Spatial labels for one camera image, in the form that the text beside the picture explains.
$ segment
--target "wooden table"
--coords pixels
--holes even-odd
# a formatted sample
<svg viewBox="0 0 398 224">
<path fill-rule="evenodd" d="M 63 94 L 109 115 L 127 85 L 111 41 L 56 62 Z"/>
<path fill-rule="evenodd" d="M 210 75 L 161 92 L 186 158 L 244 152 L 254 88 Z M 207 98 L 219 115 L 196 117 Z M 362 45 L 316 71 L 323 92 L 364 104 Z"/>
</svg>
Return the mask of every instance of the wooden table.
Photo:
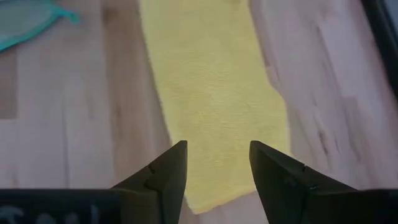
<svg viewBox="0 0 398 224">
<path fill-rule="evenodd" d="M 110 187 L 170 146 L 131 0 L 69 0 L 0 53 L 0 187 Z M 294 154 L 360 189 L 398 186 L 398 116 L 359 0 L 252 0 Z M 181 223 L 264 223 L 256 193 Z"/>
</svg>

